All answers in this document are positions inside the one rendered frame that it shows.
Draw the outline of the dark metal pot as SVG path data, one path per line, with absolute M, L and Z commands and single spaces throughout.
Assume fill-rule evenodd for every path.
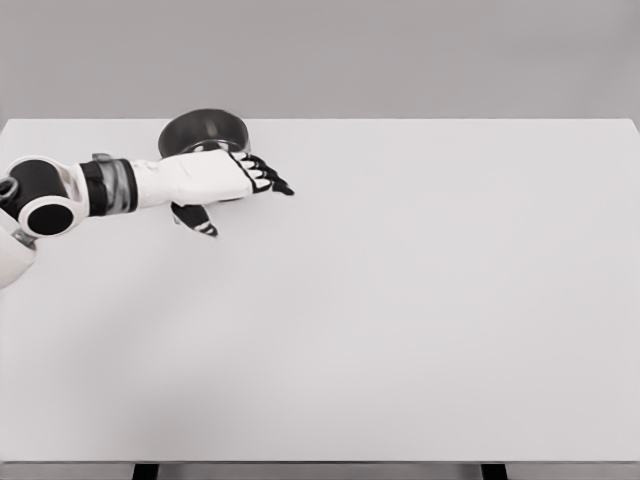
M 241 118 L 226 110 L 197 109 L 179 115 L 164 126 L 158 150 L 160 156 L 166 158 L 210 144 L 226 144 L 232 152 L 249 152 L 248 128 Z

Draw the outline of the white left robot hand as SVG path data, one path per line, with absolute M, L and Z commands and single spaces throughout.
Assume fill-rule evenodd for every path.
M 292 196 L 294 190 L 265 160 L 253 154 L 222 149 L 169 157 L 160 169 L 163 199 L 190 229 L 217 237 L 205 207 L 272 191 Z

